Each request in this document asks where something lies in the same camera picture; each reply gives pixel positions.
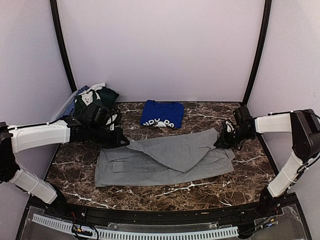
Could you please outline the blue printed t-shirt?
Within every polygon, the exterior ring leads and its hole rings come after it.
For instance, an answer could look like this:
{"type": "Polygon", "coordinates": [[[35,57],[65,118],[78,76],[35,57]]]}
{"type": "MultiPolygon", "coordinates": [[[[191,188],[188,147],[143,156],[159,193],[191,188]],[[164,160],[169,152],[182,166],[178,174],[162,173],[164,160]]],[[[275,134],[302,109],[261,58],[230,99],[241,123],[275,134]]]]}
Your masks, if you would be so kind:
{"type": "Polygon", "coordinates": [[[139,124],[146,127],[182,127],[185,108],[180,102],[158,102],[147,100],[139,124]]]}

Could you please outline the grey button shirt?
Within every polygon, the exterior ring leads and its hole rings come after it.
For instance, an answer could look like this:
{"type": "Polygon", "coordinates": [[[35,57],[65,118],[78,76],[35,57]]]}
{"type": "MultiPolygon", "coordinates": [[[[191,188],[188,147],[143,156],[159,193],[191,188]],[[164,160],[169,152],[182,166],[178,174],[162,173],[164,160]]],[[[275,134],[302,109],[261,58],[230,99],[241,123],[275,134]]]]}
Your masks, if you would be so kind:
{"type": "Polygon", "coordinates": [[[211,128],[103,148],[96,164],[95,187],[176,185],[230,173],[235,154],[215,147],[217,136],[211,128]]]}

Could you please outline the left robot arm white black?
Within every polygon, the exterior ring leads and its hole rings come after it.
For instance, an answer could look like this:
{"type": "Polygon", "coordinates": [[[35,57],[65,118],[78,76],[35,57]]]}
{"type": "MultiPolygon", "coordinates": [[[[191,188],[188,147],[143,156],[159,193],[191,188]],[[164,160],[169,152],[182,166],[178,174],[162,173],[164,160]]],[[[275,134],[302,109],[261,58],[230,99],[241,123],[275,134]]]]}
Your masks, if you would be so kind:
{"type": "Polygon", "coordinates": [[[94,141],[107,149],[125,147],[130,141],[123,129],[110,129],[107,124],[84,123],[73,116],[52,122],[31,125],[0,124],[0,181],[11,183],[29,195],[51,205],[60,218],[67,218],[70,206],[63,201],[64,195],[50,183],[28,171],[16,160],[16,155],[46,146],[94,141]]]}

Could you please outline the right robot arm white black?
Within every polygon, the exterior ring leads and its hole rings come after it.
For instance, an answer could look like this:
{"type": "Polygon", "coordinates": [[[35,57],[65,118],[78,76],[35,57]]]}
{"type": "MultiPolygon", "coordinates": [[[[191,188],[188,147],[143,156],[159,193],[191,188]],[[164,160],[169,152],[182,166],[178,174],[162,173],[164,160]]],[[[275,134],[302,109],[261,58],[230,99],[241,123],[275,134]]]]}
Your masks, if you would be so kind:
{"type": "Polygon", "coordinates": [[[255,213],[266,217],[284,200],[305,171],[320,159],[320,117],[312,109],[291,110],[253,117],[246,106],[233,111],[235,122],[227,119],[214,143],[217,148],[242,148],[245,141],[270,134],[276,138],[273,150],[287,154],[275,178],[260,193],[255,213]]]}

